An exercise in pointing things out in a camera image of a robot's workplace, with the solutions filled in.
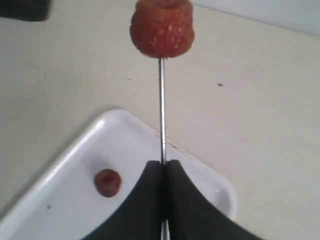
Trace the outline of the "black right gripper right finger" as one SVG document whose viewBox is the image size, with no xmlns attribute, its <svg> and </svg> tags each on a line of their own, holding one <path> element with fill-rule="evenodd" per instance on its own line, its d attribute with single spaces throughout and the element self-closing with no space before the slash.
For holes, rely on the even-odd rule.
<svg viewBox="0 0 320 240">
<path fill-rule="evenodd" d="M 259 240 L 212 205 L 178 160 L 165 166 L 168 225 L 172 240 Z"/>
</svg>

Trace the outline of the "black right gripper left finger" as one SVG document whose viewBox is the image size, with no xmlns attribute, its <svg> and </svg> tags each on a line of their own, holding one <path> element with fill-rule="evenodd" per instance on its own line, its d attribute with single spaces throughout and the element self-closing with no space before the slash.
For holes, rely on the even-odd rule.
<svg viewBox="0 0 320 240">
<path fill-rule="evenodd" d="M 117 210 L 85 240 L 160 240 L 162 166 L 148 161 L 140 178 Z"/>
</svg>

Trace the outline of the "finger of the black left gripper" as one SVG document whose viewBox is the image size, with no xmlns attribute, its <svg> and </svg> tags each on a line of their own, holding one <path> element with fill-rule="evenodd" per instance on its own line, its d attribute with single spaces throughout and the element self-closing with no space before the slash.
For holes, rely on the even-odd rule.
<svg viewBox="0 0 320 240">
<path fill-rule="evenodd" d="M 0 17 L 27 22 L 48 19 L 51 0 L 0 0 Z"/>
</svg>

